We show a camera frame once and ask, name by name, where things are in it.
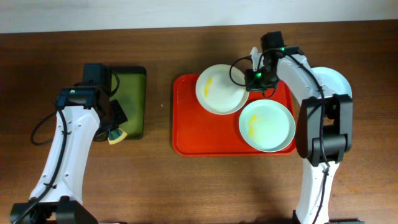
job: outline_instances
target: wooden table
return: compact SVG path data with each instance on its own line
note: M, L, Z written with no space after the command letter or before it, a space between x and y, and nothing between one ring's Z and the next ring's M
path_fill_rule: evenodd
M173 80L230 64L260 47L260 37L272 30L281 30L287 45L301 46L311 66L341 72L353 89L353 147L334 179L330 217L396 223L397 21L0 35L0 222L8 222L13 203L28 200L44 168L50 146L33 146L30 132L53 111L61 88L81 80L89 62L143 65L148 73L144 137L92 144L83 198L98 220L238 223L291 217L302 182L296 152L191 158L171 145ZM37 139L49 138L54 126L54 120L46 123Z

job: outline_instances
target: green tray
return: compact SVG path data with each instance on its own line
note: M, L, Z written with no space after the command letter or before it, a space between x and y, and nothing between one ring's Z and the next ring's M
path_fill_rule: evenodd
M119 127L127 133L126 139L140 139L144 134L146 70L144 67L111 67L120 79L118 91L110 100L118 100L127 121ZM112 89L117 85L112 76Z

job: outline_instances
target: red mat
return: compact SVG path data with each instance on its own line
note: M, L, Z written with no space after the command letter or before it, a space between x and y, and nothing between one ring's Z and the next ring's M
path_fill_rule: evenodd
M208 112L195 95L198 77L182 75L174 81L173 147L177 153L182 156L273 156L288 155L295 150L295 140L279 152L261 152L249 146L238 126L244 107L229 115ZM267 90L266 96L273 91ZM260 99L264 99L262 93L250 93L246 105ZM283 104L294 116L292 94L282 81L270 100Z

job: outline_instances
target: brown tabletop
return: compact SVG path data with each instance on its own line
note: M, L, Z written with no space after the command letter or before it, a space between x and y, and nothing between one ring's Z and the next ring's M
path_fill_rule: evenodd
M341 72L353 89L353 147L334 179L330 218L396 223L397 21L0 35L0 222L8 222L13 203L29 199L47 160L50 145L33 146L30 132L53 111L61 88L80 82L84 63L147 69L144 137L91 146L83 200L98 220L238 223L291 217L302 183L296 152L191 158L171 144L173 80L231 64L273 30L283 32L285 44L299 45L311 66ZM53 135L54 126L52 119L37 139Z

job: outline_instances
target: sponge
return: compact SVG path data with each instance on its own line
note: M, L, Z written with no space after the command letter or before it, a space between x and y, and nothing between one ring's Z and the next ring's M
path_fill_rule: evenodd
M110 144L116 144L121 142L126 136L127 133L120 128L116 128L109 132L108 141Z

